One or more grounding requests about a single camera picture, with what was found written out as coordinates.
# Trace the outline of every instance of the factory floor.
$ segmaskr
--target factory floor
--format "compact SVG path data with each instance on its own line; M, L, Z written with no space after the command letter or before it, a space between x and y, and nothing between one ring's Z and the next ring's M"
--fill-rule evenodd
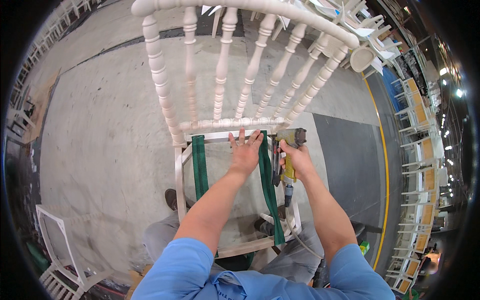
M39 184L33 187L33 192L39 192L43 204L66 204L79 214L103 213L99 220L76 229L75 243L87 260L114 269L113 279L120 283L129 283L129 269L142 269L151 263L142 245L142 233L151 223L171 213L164 191L175 188L172 139L151 78L141 38L142 19L131 15L132 3L133 0L120 0L94 11L52 47L27 79L27 84L40 86L60 70L42 134L33 146L37 148L33 158L39 174ZM188 120L183 101L186 86L183 10L160 11L156 17L171 98L177 105L179 119ZM211 38L212 22L213 16L199 17L197 34L200 36L195 43L201 120L213 115L220 36ZM259 20L250 21L250 12L239 12L239 23L230 44L223 117L234 116L259 24ZM265 116L272 114L289 88L296 71L308 57L306 49L311 42L305 39L297 47L265 109ZM285 31L276 41L268 41L244 116L252 115L258 107L287 43ZM306 83L326 59L321 55ZM300 95L305 86L296 95ZM381 86L372 88L376 89L372 94L378 92L377 96L371 95L361 74L338 68L292 127L307 130L306 145L317 171L349 217L382 228L387 199L385 187L399 182L386 181L384 144L388 151L388 145L392 145L392 153L399 149L395 148L396 125L388 96ZM205 149L208 180L212 185L228 168L230 148L228 144L215 144ZM392 161L389 156L388 163L390 169L397 172L401 162L395 155ZM192 164L185 168L186 195L195 199ZM238 193L220 245L258 238L252 223L260 212L268 211L259 175L258 170L254 171ZM399 186L392 186L390 193L400 195L399 190ZM306 192L300 182L296 184L294 197L299 202L301 219L311 220ZM390 209L392 206L396 204L390 200ZM48 228L52 230L50 236L58 255L65 255L62 235L55 234L54 226ZM366 259L374 266L381 234L369 233L367 239L371 248ZM392 246L384 244L383 248ZM253 268L259 268L274 256L271 249L259 252ZM382 256L378 262L379 273L383 269L382 259L386 261L388 253Z

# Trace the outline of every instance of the concrete floor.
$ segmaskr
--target concrete floor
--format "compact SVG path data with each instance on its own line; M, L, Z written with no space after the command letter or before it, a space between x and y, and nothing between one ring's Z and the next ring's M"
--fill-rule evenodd
M68 204L80 214L103 212L102 219L76 231L76 242L86 259L113 268L116 271L114 278L125 283L129 282L128 269L151 263L141 242L142 232L151 223L170 214L163 193L175 186L174 150L157 102L144 43L98 55L142 35L142 20L131 15L131 3L133 0L120 0L97 10L80 27L56 43L27 79L31 85L40 85L55 71L61 70L42 136L39 166L42 203ZM225 117L234 116L258 35L258 20L250 22L250 13L245 14L245 36L234 37L230 45L223 105ZM160 31L182 25L180 9L157 12L156 16ZM195 44L196 91L201 119L212 117L219 40L219 37L199 36ZM252 115L256 110L287 40L285 32L277 41L269 40L244 115ZM162 39L161 43L172 99L184 99L183 37ZM296 70L307 57L309 45L306 41L298 46L265 115L273 112L289 87ZM325 61L324 57L318 60L306 83ZM180 120L188 119L184 108L179 101ZM293 124L293 127L307 129L312 161L328 187L324 153L312 113L375 127L379 121L360 74L344 69L335 71L307 107L307 112ZM228 168L229 146L207 145L206 156L211 186ZM185 175L186 194L194 199L191 163L186 166ZM277 195L282 193L280 190L276 192ZM300 182L296 184L295 197L299 201L302 220L311 219L306 192ZM259 172L255 171L235 199L220 245L256 239L252 222L260 212L267 211ZM55 242L61 249L61 241L56 239ZM263 263L273 258L261 255L267 257Z

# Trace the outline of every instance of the yellow floor line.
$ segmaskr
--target yellow floor line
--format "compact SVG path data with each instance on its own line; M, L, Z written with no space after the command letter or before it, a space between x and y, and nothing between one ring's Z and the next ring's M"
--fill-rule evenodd
M384 146L385 181L386 181L386 186L387 186L386 201L385 201L384 227L383 227L383 230L382 230L382 237L380 238L380 246L378 247L377 258L375 258L375 263L373 264L373 269L375 270L375 268L377 267L378 259L380 258L380 252L382 251L382 245L384 243L384 237L385 237L385 229L387 227L388 201L390 200L390 183L389 183L389 178L388 178L387 147L385 146L385 136L384 136L384 130L382 128L382 122L380 121L380 115L378 113L377 105L375 103L375 99L373 98L372 91L370 90L370 86L368 85L367 79L364 79L364 81L365 81L365 84L367 85L368 92L370 93L370 96L372 97L373 106L375 106L375 111L377 112L378 122L380 124L380 135L382 136L382 144Z

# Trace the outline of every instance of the blue shirt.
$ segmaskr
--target blue shirt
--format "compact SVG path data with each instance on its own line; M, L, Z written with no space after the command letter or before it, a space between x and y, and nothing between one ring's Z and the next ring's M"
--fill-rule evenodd
M395 299L356 244L343 247L333 257L331 288L311 288L256 271L223 271L210 276L213 261L212 252L204 243L190 238L173 240L140 282L132 299Z

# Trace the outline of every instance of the pneumatic staple gun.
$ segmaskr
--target pneumatic staple gun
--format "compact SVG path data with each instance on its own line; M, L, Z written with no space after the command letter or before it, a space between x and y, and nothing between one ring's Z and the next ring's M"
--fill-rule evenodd
M290 206L293 195L292 184L297 181L297 178L295 177L295 169L292 166L290 155L286 155L285 170L282 170L280 166L280 158L282 156L278 152L278 148L281 140L285 140L287 144L294 148L302 146L303 143L307 142L305 139L306 132L307 130L303 128L291 128L279 130L277 134L272 134L272 184L278 186L280 181L284 182L285 207Z

